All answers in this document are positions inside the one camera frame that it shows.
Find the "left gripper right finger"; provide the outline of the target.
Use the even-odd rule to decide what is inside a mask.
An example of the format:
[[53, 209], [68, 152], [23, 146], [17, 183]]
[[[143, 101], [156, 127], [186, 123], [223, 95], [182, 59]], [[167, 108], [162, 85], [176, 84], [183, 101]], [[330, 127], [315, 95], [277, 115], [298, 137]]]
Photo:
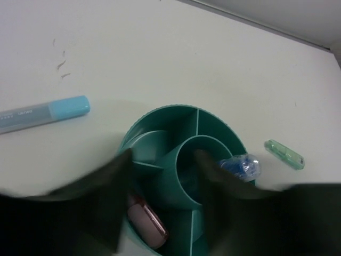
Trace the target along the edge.
[[340, 255], [340, 184], [267, 190], [194, 158], [209, 255]]

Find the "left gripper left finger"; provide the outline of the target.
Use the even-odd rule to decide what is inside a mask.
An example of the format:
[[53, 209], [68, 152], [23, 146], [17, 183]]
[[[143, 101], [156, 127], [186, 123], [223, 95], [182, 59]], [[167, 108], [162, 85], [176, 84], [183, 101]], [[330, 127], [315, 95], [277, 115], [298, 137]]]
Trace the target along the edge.
[[113, 255], [133, 176], [125, 150], [45, 195], [1, 194], [1, 255]]

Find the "pink correction tape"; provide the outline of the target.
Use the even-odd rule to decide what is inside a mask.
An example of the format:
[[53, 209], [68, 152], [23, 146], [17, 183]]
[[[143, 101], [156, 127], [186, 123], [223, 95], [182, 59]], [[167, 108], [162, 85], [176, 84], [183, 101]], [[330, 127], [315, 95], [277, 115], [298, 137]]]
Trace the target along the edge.
[[159, 217], [141, 197], [127, 196], [127, 217], [142, 240], [152, 249], [158, 249], [168, 239], [168, 231]]

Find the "blue highlighter marker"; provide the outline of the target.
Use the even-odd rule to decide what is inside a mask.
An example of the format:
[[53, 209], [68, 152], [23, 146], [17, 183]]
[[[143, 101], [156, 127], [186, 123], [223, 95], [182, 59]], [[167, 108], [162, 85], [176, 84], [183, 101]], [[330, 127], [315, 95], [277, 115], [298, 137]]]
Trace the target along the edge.
[[84, 95], [1, 112], [1, 134], [81, 117], [91, 110]]

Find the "green correction tape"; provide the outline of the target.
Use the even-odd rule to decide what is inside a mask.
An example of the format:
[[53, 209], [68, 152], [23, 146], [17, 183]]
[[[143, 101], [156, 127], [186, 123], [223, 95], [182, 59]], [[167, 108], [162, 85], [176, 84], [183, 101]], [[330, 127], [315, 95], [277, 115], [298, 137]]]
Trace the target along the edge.
[[302, 170], [305, 167], [303, 156], [273, 139], [264, 142], [264, 147], [269, 153], [294, 170]]

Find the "blue cap spray bottle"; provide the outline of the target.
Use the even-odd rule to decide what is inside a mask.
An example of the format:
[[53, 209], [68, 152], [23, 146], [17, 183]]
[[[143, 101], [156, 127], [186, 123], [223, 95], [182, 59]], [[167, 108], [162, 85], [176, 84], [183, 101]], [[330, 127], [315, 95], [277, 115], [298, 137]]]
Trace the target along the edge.
[[219, 167], [231, 172], [245, 182], [251, 182], [261, 174], [259, 160], [252, 154], [235, 155], [217, 162]]

